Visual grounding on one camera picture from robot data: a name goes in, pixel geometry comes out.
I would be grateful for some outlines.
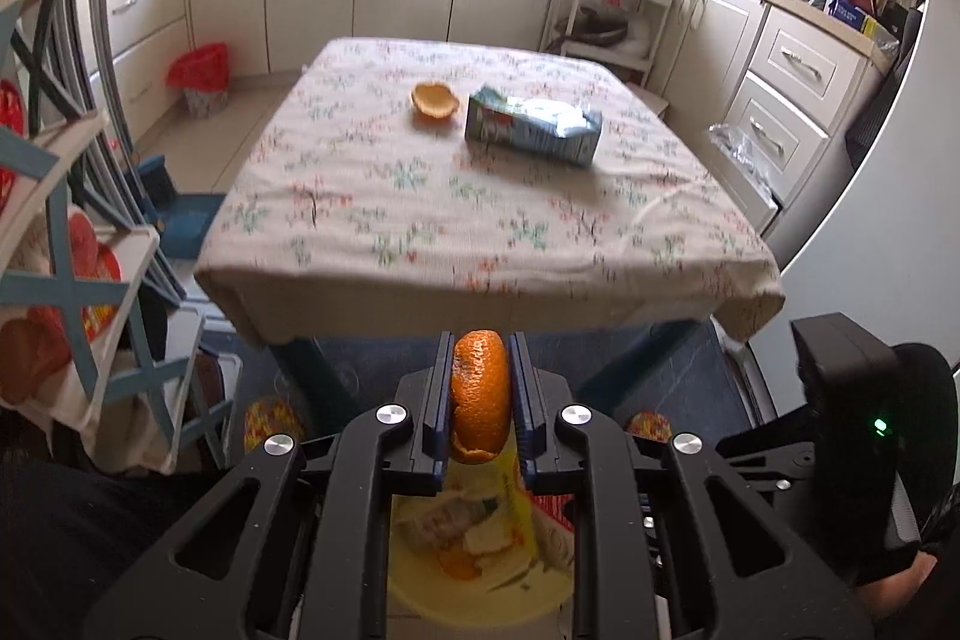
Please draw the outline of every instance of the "tablecloth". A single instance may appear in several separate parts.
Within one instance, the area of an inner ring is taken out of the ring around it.
[[[443,81],[451,124],[410,92]],[[469,94],[598,109],[592,166],[464,140]],[[784,303],[770,250],[610,71],[462,44],[331,42],[253,148],[197,281],[253,342],[582,330],[715,314],[746,340]]]

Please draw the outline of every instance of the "metal screw head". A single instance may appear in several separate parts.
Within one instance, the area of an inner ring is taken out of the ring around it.
[[[284,453],[290,453],[294,449],[294,438],[290,434],[274,434],[267,437],[263,443],[263,450],[270,453],[271,456],[283,456]]]
[[[683,434],[677,434],[677,437],[673,438],[673,447],[680,451],[680,453],[693,456],[693,453],[700,453],[704,447],[704,442],[697,437],[696,434],[684,432]]]
[[[400,405],[383,405],[376,412],[376,419],[380,423],[400,423],[405,417],[407,417],[407,411]]]
[[[567,405],[560,412],[560,417],[573,426],[583,426],[592,418],[592,413],[583,405]]]

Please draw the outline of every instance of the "table leg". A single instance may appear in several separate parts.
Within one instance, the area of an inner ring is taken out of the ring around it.
[[[342,432],[361,413],[315,339],[297,338],[285,345],[271,345],[270,351],[287,380],[306,397],[312,437]]]
[[[699,325],[695,320],[655,323],[648,335],[642,336],[580,386],[576,392],[577,401],[613,416],[630,392],[653,377]]]

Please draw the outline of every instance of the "countertop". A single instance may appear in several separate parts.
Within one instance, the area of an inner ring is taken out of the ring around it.
[[[861,55],[870,59],[870,62],[876,66],[881,73],[890,71],[892,59],[883,50],[877,47],[869,36],[864,36],[857,30],[854,30],[846,23],[840,22],[837,18],[832,18],[819,9],[815,9],[809,4],[800,0],[761,0],[771,6],[789,12],[791,15],[800,18],[805,23],[815,25],[816,28],[829,34],[834,39],[839,39],[850,49],[859,52]]]

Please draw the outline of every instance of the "kitchen floor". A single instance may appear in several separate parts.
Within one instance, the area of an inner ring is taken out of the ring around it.
[[[181,194],[225,194],[292,86],[232,90],[212,118],[191,118],[176,107],[137,145],[140,154],[165,155]]]

